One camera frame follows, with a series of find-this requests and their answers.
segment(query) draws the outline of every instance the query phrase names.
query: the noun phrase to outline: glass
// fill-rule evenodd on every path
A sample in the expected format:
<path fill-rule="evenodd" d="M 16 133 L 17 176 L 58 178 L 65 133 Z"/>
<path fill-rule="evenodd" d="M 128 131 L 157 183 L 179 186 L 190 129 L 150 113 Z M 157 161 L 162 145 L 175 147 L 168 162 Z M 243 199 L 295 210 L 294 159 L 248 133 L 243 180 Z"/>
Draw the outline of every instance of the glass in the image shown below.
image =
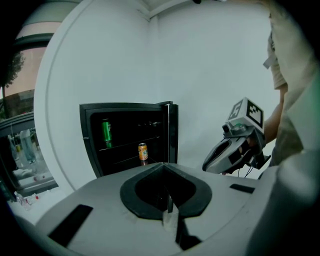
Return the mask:
<path fill-rule="evenodd" d="M 54 181 L 41 153 L 34 127 L 2 137 L 0 143 L 2 163 L 19 190 Z"/>
<path fill-rule="evenodd" d="M 40 22 L 24 26 L 16 39 L 55 33 L 61 22 Z M 34 94 L 41 60 L 46 47 L 16 52 L 6 80 L 0 85 L 0 122 L 34 110 Z"/>
<path fill-rule="evenodd" d="M 25 25 L 16 38 L 18 39 L 36 34 L 55 33 L 60 25 L 61 22 L 39 22 Z"/>
<path fill-rule="evenodd" d="M 20 51 L 14 56 L 15 65 L 3 87 L 4 113 L 12 118 L 34 110 L 34 94 L 38 70 L 46 47 Z"/>

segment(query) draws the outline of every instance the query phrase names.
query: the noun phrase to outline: robotic hand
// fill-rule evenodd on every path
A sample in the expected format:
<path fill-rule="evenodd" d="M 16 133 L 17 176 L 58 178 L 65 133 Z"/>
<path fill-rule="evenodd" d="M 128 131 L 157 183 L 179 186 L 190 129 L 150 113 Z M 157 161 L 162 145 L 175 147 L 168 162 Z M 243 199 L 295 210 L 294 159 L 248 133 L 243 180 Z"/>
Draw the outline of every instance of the robotic hand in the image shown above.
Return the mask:
<path fill-rule="evenodd" d="M 244 165 L 261 169 L 270 159 L 265 156 L 264 111 L 248 98 L 242 99 L 233 109 L 223 128 L 223 140 L 206 157 L 202 169 L 214 174 L 229 173 Z M 256 145 L 249 147 L 248 138 Z"/>

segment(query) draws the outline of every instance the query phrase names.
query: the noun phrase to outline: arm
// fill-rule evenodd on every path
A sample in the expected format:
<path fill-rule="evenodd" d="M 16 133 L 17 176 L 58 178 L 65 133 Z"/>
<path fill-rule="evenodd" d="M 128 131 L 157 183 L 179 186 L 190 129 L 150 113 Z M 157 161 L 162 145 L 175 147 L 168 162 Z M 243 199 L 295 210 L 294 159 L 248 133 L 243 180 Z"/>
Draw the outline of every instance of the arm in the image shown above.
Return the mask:
<path fill-rule="evenodd" d="M 288 91 L 288 85 L 285 83 L 277 88 L 280 91 L 280 102 L 275 107 L 272 115 L 265 121 L 264 124 L 264 135 L 266 143 L 272 142 L 278 133 L 278 127 L 284 107 L 285 94 Z"/>

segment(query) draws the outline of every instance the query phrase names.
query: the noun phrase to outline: beverage can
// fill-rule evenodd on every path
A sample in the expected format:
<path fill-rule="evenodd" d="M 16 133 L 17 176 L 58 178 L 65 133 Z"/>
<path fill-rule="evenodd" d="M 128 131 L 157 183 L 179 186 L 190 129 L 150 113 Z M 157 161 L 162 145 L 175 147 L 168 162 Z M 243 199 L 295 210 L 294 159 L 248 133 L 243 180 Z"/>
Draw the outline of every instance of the beverage can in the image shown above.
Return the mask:
<path fill-rule="evenodd" d="M 103 119 L 102 123 L 103 141 L 108 145 L 112 141 L 111 124 L 109 119 Z"/>
<path fill-rule="evenodd" d="M 141 161 L 145 161 L 148 159 L 148 148 L 145 143 L 139 144 L 138 151 L 139 151 L 139 158 Z"/>

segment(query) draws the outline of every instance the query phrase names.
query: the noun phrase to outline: ceiling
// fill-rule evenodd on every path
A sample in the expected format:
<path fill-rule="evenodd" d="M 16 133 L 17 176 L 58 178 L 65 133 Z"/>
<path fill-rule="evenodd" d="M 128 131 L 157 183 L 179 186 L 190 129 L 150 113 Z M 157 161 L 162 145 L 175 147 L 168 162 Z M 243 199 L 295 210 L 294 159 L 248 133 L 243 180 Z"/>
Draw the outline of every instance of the ceiling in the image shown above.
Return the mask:
<path fill-rule="evenodd" d="M 191 0 L 128 0 L 136 9 L 141 12 L 147 19 L 171 8 L 172 6 L 182 4 Z"/>
<path fill-rule="evenodd" d="M 163 4 L 171 2 L 172 0 L 142 0 L 142 1 L 150 8 L 150 10 L 154 10 L 159 6 L 162 6 Z"/>

